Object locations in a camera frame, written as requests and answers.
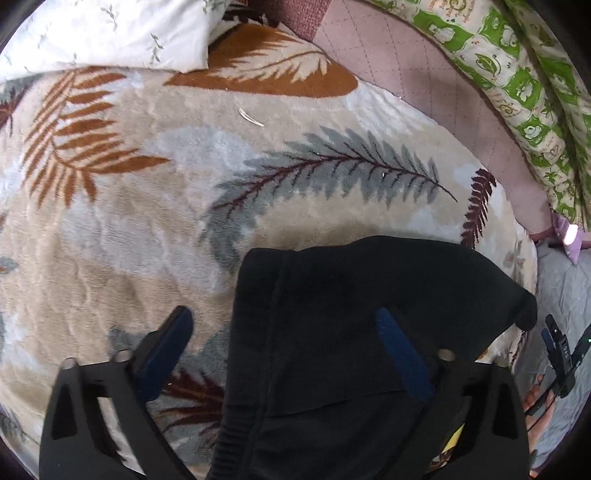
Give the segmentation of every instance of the yellow object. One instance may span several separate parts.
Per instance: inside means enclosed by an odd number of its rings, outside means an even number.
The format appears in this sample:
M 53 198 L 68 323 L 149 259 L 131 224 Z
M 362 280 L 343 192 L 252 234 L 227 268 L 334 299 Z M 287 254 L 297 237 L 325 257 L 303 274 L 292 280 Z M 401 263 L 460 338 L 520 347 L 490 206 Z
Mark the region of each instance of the yellow object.
M 445 448 L 443 449 L 442 453 L 447 452 L 450 448 L 453 448 L 457 445 L 457 441 L 460 439 L 460 435 L 464 430 L 464 425 L 465 423 L 463 423 L 462 426 L 458 428 L 456 432 L 452 435 L 452 438 L 449 439 L 449 442 L 447 442 L 447 445 L 445 445 Z

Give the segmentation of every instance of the gray fabric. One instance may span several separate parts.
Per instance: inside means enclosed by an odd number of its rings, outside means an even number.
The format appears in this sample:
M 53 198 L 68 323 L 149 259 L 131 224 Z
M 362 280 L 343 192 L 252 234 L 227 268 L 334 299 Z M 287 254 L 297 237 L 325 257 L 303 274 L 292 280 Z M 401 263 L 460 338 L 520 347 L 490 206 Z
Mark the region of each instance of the gray fabric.
M 551 313 L 569 339 L 571 350 L 591 323 L 591 250 L 584 250 L 574 266 L 561 248 L 538 247 L 538 323 L 530 332 L 524 353 L 516 368 L 515 380 L 523 396 L 538 373 L 549 366 L 541 331 Z M 559 398 L 556 412 L 538 444 L 534 467 L 541 466 L 550 453 L 574 426 L 591 391 L 591 353 L 585 357 L 576 374 L 576 385 L 570 395 Z

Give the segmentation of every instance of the black cloth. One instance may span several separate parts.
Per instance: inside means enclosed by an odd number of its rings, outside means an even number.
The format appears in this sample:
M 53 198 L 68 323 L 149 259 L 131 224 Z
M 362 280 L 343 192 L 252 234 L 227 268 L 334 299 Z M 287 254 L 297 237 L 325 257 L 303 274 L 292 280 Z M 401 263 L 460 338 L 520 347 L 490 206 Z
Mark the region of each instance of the black cloth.
M 509 369 L 462 360 L 441 363 L 436 396 L 375 480 L 529 478 L 525 417 Z M 447 465 L 425 475 L 460 426 Z
M 0 478 L 10 480 L 34 480 L 31 475 L 19 463 L 17 457 L 9 450 L 0 439 Z
M 29 15 L 44 0 L 2 0 L 0 3 L 0 53 Z
M 535 297 L 461 245 L 376 236 L 301 252 L 254 249 L 238 278 L 210 480 L 371 479 L 426 407 L 376 332 L 392 312 L 433 376 L 536 321 Z

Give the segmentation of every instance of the bed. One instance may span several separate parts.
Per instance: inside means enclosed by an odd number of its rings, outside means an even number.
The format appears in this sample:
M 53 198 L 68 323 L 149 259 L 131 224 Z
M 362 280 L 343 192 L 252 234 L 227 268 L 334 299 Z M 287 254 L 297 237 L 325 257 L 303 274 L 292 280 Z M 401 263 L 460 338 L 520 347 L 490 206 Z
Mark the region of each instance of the bed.
M 109 34 L 124 30 L 113 4 L 99 6 Z M 69 57 L 0 87 L 0 432 L 34 476 L 60 362 L 133 348 L 185 304 L 196 334 L 150 409 L 205 477 L 236 272 L 252 247 L 439 239 L 535 292 L 533 241 L 449 131 L 284 25 L 204 5 L 215 14 L 199 70 L 171 71 L 166 33 L 147 32 L 137 64 Z M 480 360 L 514 364 L 525 340 L 512 327 Z

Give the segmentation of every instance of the hand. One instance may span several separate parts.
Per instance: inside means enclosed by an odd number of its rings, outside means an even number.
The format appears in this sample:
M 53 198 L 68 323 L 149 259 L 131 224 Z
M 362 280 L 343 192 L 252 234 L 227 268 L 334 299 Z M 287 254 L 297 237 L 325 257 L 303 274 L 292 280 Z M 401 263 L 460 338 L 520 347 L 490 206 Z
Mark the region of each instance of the hand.
M 531 390 L 529 392 L 527 392 L 527 394 L 525 395 L 525 398 L 524 398 L 523 404 L 522 404 L 524 411 L 527 411 L 531 406 L 533 406 L 535 401 L 543 393 L 540 391 L 540 383 L 542 382 L 543 379 L 544 379 L 544 375 L 538 375 L 538 377 L 537 377 L 538 385 L 534 385 L 531 388 Z M 554 392 L 550 391 L 548 393 L 548 397 L 546 398 L 546 405 L 545 405 L 546 411 L 544 412 L 542 417 L 539 419 L 538 423 L 536 423 L 536 421 L 534 420 L 533 417 L 526 417 L 525 418 L 525 426 L 528 429 L 527 440 L 528 440 L 528 443 L 530 444 L 530 453 L 535 450 L 535 447 L 538 445 L 538 442 L 540 441 L 540 437 L 545 432 L 546 428 L 548 428 L 548 424 L 550 423 L 550 420 L 552 419 L 552 415 L 554 414 L 554 411 L 556 409 L 556 402 L 553 402 L 553 400 L 554 400 Z M 530 476 L 535 478 L 537 476 L 537 473 L 534 471 L 531 471 Z

